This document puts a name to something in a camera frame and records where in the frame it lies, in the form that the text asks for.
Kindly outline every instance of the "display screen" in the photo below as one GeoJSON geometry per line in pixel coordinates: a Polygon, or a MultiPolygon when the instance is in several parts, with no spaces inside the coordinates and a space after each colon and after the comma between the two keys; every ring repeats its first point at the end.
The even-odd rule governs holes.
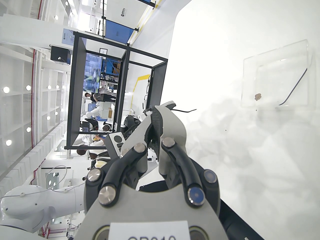
{"type": "Polygon", "coordinates": [[[98,93],[101,75],[102,58],[88,54],[85,59],[83,91],[98,93]]]}

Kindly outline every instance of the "black box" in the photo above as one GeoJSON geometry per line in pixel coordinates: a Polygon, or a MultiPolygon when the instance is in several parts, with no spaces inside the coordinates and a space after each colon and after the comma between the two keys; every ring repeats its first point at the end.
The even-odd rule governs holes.
{"type": "Polygon", "coordinates": [[[63,62],[70,65],[71,63],[71,53],[69,49],[62,47],[51,47],[51,57],[52,61],[63,62]]]}

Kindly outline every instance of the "small brown object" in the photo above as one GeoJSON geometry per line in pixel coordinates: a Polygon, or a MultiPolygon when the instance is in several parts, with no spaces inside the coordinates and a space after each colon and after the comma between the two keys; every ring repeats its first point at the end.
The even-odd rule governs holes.
{"type": "Polygon", "coordinates": [[[256,101],[260,100],[260,99],[261,99],[261,94],[260,94],[260,93],[256,94],[256,95],[254,96],[254,99],[255,99],[256,101]]]}

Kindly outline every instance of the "transparent acrylic box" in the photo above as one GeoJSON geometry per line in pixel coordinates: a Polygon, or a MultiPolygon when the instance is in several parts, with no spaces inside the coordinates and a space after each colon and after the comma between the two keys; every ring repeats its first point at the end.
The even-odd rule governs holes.
{"type": "Polygon", "coordinates": [[[316,66],[313,62],[307,40],[246,58],[241,106],[315,109],[316,66]]]}

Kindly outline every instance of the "cardboard box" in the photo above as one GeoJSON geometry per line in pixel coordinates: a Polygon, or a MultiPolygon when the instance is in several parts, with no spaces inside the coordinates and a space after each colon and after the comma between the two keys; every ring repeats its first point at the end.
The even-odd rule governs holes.
{"type": "Polygon", "coordinates": [[[119,69],[118,68],[113,68],[112,73],[118,75],[119,74],[119,69]]]}

